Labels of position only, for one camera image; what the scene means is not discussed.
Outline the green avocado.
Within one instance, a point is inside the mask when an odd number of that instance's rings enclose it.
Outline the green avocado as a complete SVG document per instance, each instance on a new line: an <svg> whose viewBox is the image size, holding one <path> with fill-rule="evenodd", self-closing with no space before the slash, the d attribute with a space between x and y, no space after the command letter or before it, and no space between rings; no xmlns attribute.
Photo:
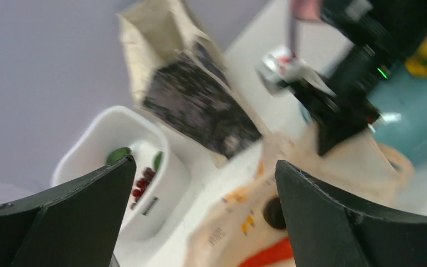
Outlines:
<svg viewBox="0 0 427 267"><path fill-rule="evenodd" d="M109 165L131 154L132 154L132 151L129 147L121 147L121 148L115 149L108 154L108 156L106 157L105 164Z"/></svg>

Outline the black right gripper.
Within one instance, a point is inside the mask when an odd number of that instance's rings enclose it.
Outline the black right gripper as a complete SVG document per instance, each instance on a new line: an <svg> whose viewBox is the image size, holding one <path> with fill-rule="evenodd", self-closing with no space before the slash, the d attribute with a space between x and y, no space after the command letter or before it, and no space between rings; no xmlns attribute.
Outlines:
<svg viewBox="0 0 427 267"><path fill-rule="evenodd" d="M369 92L380 82L378 60L376 54L364 48L352 48L325 81L333 95L305 77L288 83L317 124L318 155L324 156L380 117L367 100Z"/></svg>

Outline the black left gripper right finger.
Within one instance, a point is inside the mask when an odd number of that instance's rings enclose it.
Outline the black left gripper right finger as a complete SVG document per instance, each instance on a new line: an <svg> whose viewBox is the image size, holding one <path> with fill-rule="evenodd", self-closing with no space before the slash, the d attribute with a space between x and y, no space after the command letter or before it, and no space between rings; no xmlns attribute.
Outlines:
<svg viewBox="0 0 427 267"><path fill-rule="evenodd" d="M427 266L427 216L367 201L285 160L275 178L297 266Z"/></svg>

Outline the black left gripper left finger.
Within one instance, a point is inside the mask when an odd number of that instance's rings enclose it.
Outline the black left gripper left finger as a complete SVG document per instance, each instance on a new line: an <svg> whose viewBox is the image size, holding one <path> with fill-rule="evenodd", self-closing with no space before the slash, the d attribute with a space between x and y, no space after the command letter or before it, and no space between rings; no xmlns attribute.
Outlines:
<svg viewBox="0 0 427 267"><path fill-rule="evenodd" d="M0 266L109 266L135 172L126 156L0 204Z"/></svg>

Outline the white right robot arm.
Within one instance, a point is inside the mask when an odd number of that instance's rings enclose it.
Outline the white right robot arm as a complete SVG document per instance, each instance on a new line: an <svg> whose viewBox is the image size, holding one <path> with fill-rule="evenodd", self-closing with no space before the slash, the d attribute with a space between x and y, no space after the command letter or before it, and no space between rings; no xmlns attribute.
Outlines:
<svg viewBox="0 0 427 267"><path fill-rule="evenodd" d="M287 83L317 123L322 156L380 118L368 95L427 36L427 1L295 1L292 13L333 26L352 44L328 78L305 70Z"/></svg>

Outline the orange plastic grocery bag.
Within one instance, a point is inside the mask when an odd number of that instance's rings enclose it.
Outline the orange plastic grocery bag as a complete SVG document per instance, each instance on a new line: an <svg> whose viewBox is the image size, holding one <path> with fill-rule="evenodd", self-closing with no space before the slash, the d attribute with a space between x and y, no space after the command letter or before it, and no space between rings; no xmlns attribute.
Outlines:
<svg viewBox="0 0 427 267"><path fill-rule="evenodd" d="M370 266L346 197L390 206L414 174L365 131L317 155L317 127L263 141L255 178L215 204L187 242L184 266Z"/></svg>

